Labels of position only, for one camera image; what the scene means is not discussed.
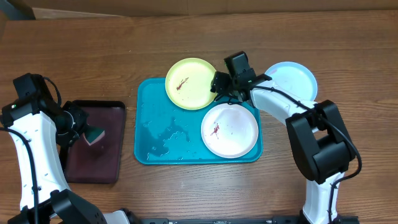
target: red sauce stain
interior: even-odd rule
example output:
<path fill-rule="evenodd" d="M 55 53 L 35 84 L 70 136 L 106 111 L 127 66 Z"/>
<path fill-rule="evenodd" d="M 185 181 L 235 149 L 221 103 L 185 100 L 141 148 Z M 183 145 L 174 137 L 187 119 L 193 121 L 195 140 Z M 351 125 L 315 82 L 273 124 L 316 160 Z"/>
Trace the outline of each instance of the red sauce stain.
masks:
<path fill-rule="evenodd" d="M 213 134 L 216 134 L 217 139 L 218 139 L 218 135 L 217 135 L 217 131 L 220 130 L 220 127 L 218 126 L 218 124 L 216 124 L 216 127 L 214 128 L 213 133 L 210 134 L 210 136 L 212 136 Z"/>
<path fill-rule="evenodd" d="M 189 79 L 189 77 L 186 78 L 185 80 L 181 80 L 181 83 L 177 86 L 177 90 L 180 90 L 182 87 L 182 84 L 184 84 L 188 79 Z"/>

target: light blue plate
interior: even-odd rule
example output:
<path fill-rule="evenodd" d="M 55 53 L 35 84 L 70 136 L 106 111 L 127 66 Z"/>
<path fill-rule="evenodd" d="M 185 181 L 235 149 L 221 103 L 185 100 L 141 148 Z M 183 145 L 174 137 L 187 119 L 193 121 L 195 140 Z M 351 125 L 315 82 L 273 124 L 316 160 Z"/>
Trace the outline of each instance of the light blue plate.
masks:
<path fill-rule="evenodd" d="M 283 89 L 304 100 L 315 100 L 318 83 L 312 72 L 295 62 L 279 62 L 265 72 Z"/>
<path fill-rule="evenodd" d="M 146 165 L 225 164 L 258 160 L 262 154 L 260 112 L 247 103 L 242 106 L 254 115 L 260 133 L 250 152 L 239 158 L 225 159 L 213 154 L 203 143 L 200 134 L 203 117 L 212 107 L 227 100 L 212 102 L 200 110 L 184 110 L 167 97 L 165 78 L 143 81 L 137 94 L 136 159 Z"/>

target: teal tray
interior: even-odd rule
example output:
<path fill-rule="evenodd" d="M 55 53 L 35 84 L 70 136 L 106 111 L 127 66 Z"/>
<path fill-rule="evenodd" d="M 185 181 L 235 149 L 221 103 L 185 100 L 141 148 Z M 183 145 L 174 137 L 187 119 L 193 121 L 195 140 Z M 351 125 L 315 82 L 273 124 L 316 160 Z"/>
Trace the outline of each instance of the teal tray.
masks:
<path fill-rule="evenodd" d="M 239 158 L 225 159 L 205 146 L 200 134 L 201 121 L 207 111 L 227 100 L 212 102 L 200 110 L 185 110 L 168 98 L 165 78 L 143 81 L 137 94 L 136 159 L 146 165 L 225 164 L 258 160 L 262 154 L 260 112 L 247 103 L 242 106 L 254 115 L 260 133 L 253 149 Z"/>

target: yellow plate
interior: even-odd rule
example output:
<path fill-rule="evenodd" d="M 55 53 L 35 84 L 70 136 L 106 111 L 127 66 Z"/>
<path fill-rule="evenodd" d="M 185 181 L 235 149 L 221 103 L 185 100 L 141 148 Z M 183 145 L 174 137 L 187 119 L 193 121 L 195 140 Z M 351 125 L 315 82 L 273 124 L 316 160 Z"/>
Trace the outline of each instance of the yellow plate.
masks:
<path fill-rule="evenodd" d="M 216 69 L 199 58 L 186 58 L 175 63 L 166 76 L 166 93 L 177 106 L 197 110 L 209 105 L 216 93 L 210 91 Z"/>

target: white plate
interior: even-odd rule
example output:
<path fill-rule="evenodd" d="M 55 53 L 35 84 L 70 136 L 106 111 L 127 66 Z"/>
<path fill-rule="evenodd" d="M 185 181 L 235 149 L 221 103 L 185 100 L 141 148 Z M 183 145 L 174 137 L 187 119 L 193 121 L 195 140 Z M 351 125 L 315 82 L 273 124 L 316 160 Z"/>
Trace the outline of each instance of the white plate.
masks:
<path fill-rule="evenodd" d="M 215 106 L 201 122 L 201 138 L 207 148 L 224 158 L 245 155 L 256 144 L 259 128 L 253 114 L 240 105 Z"/>
<path fill-rule="evenodd" d="M 318 93 L 317 80 L 312 72 L 295 62 L 279 62 L 265 72 L 276 84 L 304 100 L 315 100 Z"/>

